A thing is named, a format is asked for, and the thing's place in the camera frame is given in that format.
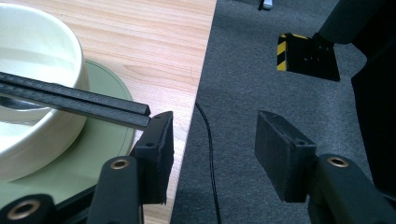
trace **white bowl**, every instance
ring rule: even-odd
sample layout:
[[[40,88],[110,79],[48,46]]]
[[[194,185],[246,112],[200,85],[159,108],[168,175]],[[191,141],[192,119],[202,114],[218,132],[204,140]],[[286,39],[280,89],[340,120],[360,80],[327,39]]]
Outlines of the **white bowl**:
[[[11,4],[0,4],[0,15],[0,71],[89,90],[81,46],[64,23]],[[85,120],[51,109],[38,123],[0,122],[0,183],[29,175],[56,159],[77,138]]]

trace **yellow and black striped tape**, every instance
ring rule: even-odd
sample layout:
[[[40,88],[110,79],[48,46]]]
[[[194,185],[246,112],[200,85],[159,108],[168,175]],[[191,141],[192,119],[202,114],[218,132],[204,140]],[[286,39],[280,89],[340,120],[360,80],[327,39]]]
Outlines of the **yellow and black striped tape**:
[[[288,70],[288,39],[291,41],[294,37],[301,38],[301,39],[309,39],[303,35],[296,35],[296,34],[283,34],[277,40],[277,66],[276,70],[278,71],[287,71]]]
[[[277,41],[277,66],[276,70],[286,71],[288,70],[288,65],[286,63],[286,36],[281,35]]]

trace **wooden table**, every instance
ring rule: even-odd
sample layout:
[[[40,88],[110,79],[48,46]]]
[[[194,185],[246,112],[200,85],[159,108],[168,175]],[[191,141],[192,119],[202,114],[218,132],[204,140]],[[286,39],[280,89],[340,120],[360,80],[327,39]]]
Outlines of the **wooden table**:
[[[146,223],[169,223],[216,0],[7,0],[66,23],[86,59],[124,81],[151,114],[174,111],[175,163],[166,205],[145,205]]]

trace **black wire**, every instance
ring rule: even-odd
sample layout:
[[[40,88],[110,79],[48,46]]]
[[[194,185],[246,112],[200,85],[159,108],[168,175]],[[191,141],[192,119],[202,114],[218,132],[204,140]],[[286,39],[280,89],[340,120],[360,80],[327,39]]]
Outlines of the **black wire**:
[[[213,166],[213,144],[212,144],[212,132],[210,132],[209,121],[206,118],[204,110],[199,106],[197,102],[195,102],[195,106],[198,108],[199,112],[202,115],[202,118],[205,121],[206,128],[207,128],[207,135],[209,138],[209,160],[210,160],[210,177],[212,179],[212,190],[213,190],[213,198],[215,200],[215,207],[216,207],[216,216],[218,218],[218,224],[221,224],[221,215],[220,215],[220,208],[219,208],[219,200],[218,200],[218,192],[216,191],[216,181],[215,181],[215,168]]]

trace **gray carpet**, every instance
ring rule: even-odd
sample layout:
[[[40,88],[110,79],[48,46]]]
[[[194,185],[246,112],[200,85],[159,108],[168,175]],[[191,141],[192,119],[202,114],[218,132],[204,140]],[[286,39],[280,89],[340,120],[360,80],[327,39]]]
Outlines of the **gray carpet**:
[[[209,119],[223,223],[309,223],[307,204],[282,203],[254,156],[259,109],[277,113],[318,145],[318,154],[352,159],[370,176],[350,78],[365,58],[336,45],[341,81],[276,71],[282,33],[312,36],[335,0],[218,0],[197,102]],[[216,223],[205,123],[195,109],[172,223]]]

